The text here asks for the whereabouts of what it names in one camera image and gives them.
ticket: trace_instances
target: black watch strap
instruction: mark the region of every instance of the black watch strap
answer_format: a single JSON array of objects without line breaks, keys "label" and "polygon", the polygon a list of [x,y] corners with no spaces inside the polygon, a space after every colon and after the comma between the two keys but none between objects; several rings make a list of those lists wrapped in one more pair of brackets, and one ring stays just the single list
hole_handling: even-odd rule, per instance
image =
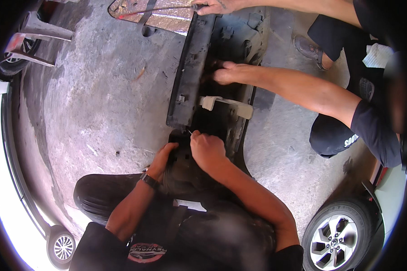
[{"label": "black watch strap", "polygon": [[140,179],[147,183],[150,187],[157,189],[157,187],[160,185],[159,182],[157,182],[156,179],[152,178],[151,176],[147,175],[146,172],[140,176]]}]

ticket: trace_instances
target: wheel rim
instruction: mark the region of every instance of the wheel rim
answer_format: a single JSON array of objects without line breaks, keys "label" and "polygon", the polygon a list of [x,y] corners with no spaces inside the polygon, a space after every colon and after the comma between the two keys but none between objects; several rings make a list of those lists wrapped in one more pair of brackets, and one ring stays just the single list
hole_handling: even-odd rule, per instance
[{"label": "wheel rim", "polygon": [[357,245],[358,231],[347,215],[332,215],[315,230],[309,247],[314,265],[331,271],[347,263]]},{"label": "wheel rim", "polygon": [[54,244],[54,254],[60,260],[68,259],[74,251],[74,244],[70,237],[60,236]]}]

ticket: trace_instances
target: car tire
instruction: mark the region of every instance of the car tire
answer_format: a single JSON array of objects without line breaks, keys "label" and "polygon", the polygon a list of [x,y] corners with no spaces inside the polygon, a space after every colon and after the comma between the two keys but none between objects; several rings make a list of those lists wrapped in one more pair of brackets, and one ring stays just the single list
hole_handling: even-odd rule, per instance
[{"label": "car tire", "polygon": [[358,266],[373,229],[373,214],[364,199],[348,198],[322,207],[303,235],[304,270],[346,271]]},{"label": "car tire", "polygon": [[50,228],[47,237],[47,255],[56,268],[68,269],[75,250],[76,241],[65,227],[54,225]]}]

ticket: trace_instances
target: hand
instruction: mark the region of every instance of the hand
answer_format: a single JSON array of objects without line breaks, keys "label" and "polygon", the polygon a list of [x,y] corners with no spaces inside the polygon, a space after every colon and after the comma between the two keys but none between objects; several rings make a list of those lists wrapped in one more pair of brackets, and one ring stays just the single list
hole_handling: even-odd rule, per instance
[{"label": "hand", "polygon": [[213,73],[213,80],[221,85],[242,83],[246,75],[250,74],[251,65],[248,64],[235,64],[232,61],[219,61],[216,65],[220,68]]},{"label": "hand", "polygon": [[228,14],[235,10],[245,8],[241,5],[242,1],[240,0],[194,0],[191,2],[193,4],[203,4],[208,5],[208,7],[203,7],[197,10],[199,15],[208,15],[208,14]]},{"label": "hand", "polygon": [[200,133],[195,130],[190,136],[191,155],[197,165],[206,173],[222,165],[226,157],[226,150],[222,139]]},{"label": "hand", "polygon": [[167,143],[157,151],[152,164],[149,166],[146,174],[156,179],[158,182],[163,181],[164,169],[168,162],[168,157],[173,149],[178,148],[178,143]]}]

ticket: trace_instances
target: knee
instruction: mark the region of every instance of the knee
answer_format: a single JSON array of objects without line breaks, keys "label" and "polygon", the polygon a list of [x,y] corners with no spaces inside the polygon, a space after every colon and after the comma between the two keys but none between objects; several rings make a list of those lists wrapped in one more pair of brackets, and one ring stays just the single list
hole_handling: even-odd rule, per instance
[{"label": "knee", "polygon": [[76,182],[76,186],[74,187],[74,203],[78,208],[81,207],[81,203],[88,195],[94,175],[96,174],[85,175]]},{"label": "knee", "polygon": [[321,133],[317,133],[313,129],[309,135],[309,143],[311,144],[311,148],[320,156],[323,156],[330,151],[327,140],[322,136]]}]

